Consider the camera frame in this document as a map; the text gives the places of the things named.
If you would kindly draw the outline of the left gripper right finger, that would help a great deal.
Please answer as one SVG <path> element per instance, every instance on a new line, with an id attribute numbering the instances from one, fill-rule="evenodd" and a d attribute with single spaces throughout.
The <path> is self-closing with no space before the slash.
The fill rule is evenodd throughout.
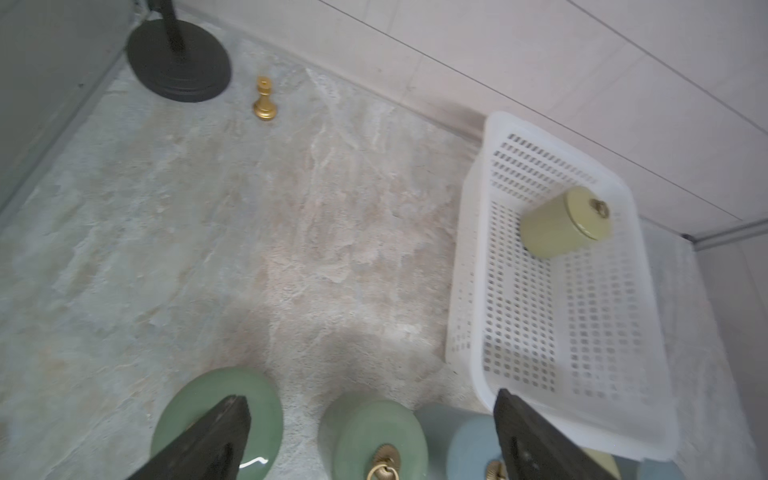
<path id="1" fill-rule="evenodd" d="M 521 397 L 498 392 L 493 418 L 509 479 L 612 479 L 614 476 Z"/>

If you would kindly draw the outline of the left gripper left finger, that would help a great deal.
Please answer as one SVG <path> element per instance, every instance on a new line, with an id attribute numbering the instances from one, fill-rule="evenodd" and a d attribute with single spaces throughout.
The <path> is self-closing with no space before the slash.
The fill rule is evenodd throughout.
<path id="1" fill-rule="evenodd" d="M 247 399 L 227 396 L 129 480 L 234 479 L 250 425 Z"/>

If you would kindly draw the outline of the blue tea canister front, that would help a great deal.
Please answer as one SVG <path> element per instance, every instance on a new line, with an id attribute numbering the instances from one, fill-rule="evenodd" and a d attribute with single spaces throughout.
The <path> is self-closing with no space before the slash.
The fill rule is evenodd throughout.
<path id="1" fill-rule="evenodd" d="M 494 418 L 431 403 L 415 411 L 427 441 L 427 479 L 505 479 Z"/>

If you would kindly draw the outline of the blue tea canister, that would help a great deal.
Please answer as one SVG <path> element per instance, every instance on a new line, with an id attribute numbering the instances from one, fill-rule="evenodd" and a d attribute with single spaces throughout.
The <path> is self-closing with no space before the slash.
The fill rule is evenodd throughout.
<path id="1" fill-rule="evenodd" d="M 415 411 L 427 441 L 427 479 L 505 479 L 494 418 L 431 403 Z"/>
<path id="2" fill-rule="evenodd" d="M 685 475 L 674 461 L 636 461 L 620 456 L 614 459 L 624 480 L 685 480 Z"/>

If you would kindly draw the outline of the yellow-green tea canister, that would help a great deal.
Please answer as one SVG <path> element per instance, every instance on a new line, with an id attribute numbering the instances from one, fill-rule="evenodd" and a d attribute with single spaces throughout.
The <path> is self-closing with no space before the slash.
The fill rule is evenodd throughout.
<path id="1" fill-rule="evenodd" d="M 604 470 L 606 470 L 614 479 L 621 479 L 619 468 L 611 454 L 589 448 L 583 448 L 583 451 Z"/>

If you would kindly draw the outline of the dark green tea canister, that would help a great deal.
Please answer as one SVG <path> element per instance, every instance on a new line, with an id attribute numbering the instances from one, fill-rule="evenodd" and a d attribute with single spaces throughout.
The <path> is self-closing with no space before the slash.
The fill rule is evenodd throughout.
<path id="1" fill-rule="evenodd" d="M 415 414 L 381 395 L 348 392 L 325 410 L 318 448 L 331 479 L 425 479 L 428 447 Z"/>

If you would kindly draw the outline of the white plastic basket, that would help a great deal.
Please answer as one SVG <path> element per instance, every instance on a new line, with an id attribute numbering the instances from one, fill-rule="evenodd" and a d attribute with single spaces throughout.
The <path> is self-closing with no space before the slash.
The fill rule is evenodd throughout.
<path id="1" fill-rule="evenodd" d="M 533 256 L 523 216 L 573 187 L 606 203 L 604 240 Z M 445 358 L 491 408 L 520 396 L 576 444 L 668 460 L 679 430 L 634 198 L 613 172 L 499 111 L 462 186 Z"/>

